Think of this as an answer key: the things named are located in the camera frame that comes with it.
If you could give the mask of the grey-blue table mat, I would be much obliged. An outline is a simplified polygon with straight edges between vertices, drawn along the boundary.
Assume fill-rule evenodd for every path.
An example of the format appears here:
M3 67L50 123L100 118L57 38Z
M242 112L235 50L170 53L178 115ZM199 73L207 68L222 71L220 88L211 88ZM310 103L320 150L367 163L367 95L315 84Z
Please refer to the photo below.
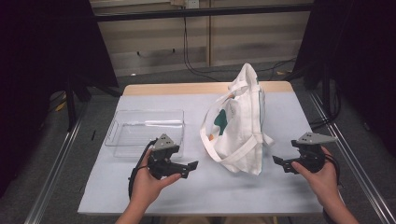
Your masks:
M304 111L294 92L265 95L263 130L275 143L264 152L262 172L232 173L213 161L200 138L200 127L215 94L123 96L119 110L181 109L185 113L183 155L180 162L197 161L196 170L165 188L149 207L158 216L314 215L322 207L307 182L287 174L273 158L298 157L291 140L309 132Z

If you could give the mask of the person's left hand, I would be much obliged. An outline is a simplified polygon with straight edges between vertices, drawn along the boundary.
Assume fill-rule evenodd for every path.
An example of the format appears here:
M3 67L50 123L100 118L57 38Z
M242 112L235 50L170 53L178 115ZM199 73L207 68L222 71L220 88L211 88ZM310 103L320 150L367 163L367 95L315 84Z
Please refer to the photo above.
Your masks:
M173 174L160 180L153 177L148 168L150 152L150 149L146 152L134 179L133 192L129 203L134 214L144 214L165 187L174 184L181 178L181 174Z

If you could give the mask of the clear plastic container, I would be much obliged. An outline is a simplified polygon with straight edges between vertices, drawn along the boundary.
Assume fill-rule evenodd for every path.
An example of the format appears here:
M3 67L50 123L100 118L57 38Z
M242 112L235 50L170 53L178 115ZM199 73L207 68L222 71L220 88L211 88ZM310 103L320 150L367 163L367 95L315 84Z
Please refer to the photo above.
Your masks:
M109 126L105 145L115 157L138 158L149 141L163 133L181 146L184 126L183 110L120 110Z

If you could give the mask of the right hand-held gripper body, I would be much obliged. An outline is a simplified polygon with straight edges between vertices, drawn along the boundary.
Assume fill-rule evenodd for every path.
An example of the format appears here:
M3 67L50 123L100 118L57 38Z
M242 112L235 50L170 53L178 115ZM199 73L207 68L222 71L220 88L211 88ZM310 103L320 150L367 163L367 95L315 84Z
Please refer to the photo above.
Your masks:
M330 155L323 152L321 145L336 141L337 138L333 136L319 133L305 133L299 139L291 140L291 145L298 148L300 157L284 160L281 166L291 165L294 161L297 161L311 173L316 173L323 167L326 160L332 160Z

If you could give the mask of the metal floor rail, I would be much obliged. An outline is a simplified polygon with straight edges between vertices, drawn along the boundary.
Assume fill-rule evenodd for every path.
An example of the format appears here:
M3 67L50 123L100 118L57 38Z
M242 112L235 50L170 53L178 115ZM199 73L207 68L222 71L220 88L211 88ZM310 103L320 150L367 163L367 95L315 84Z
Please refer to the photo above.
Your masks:
M50 169L49 175L42 189L40 190L39 195L36 197L35 203L31 208L27 218L25 219L24 224L40 224L46 208L49 204L52 193L55 190L57 182L60 178L68 154L72 146L74 145L75 139L78 136L81 121L86 114L87 107L87 104L83 104L80 111L78 112L77 121L72 127L71 131L67 133L64 142L60 148L60 151L56 157L56 160Z
M349 104L331 119L319 95L311 91L309 96L310 118L319 122L316 131L338 138L330 151L340 161L349 209L362 224L396 224L396 159Z

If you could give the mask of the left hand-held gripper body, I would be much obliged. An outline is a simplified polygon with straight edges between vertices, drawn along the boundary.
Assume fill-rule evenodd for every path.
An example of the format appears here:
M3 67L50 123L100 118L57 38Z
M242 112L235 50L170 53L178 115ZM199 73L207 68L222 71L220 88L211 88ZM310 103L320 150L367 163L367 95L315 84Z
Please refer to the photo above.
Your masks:
M171 162L172 155L178 152L179 146L163 133L157 139L148 157L150 174L156 179L162 179L164 176L190 172L187 165Z

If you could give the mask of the dark curtain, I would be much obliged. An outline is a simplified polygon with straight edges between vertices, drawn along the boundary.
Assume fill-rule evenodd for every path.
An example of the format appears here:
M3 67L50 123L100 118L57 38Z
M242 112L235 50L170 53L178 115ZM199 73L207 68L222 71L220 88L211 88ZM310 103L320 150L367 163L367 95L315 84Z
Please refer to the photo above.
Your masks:
M90 0L0 0L0 197L37 141L50 97L118 81Z
M314 0L294 70L334 79L396 157L396 0Z

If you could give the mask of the black horizontal bar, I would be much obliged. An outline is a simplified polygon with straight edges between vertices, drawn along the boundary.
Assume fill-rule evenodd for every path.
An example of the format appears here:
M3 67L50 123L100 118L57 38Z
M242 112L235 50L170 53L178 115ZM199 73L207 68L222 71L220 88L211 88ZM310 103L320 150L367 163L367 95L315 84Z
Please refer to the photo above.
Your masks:
M310 4L255 6L255 7L211 7L211 8L195 8L195 9L130 12L130 13L107 13L107 14L97 14L94 15L92 18L95 21L135 21L135 20L154 20L154 19L226 16L226 15L261 14L261 13L286 13L286 12L310 11L313 8L313 6L314 4L310 3Z

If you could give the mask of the person's right hand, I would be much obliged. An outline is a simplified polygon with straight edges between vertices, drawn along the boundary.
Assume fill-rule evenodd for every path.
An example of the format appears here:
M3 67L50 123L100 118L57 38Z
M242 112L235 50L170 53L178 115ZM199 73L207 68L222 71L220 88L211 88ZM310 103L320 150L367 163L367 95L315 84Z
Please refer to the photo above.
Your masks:
M343 204L338 192L336 171L331 162L325 161L323 167L316 173L311 173L297 161L291 165L305 178L327 213L339 204Z

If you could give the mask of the white canvas tote bag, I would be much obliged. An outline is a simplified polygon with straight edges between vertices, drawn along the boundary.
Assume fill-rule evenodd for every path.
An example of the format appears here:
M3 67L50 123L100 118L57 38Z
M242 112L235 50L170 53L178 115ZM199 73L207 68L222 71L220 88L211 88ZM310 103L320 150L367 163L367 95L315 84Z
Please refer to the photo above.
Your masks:
M265 93L253 67L246 63L228 92L205 114L200 136L208 155L227 170L259 175L263 150L274 140L263 130Z

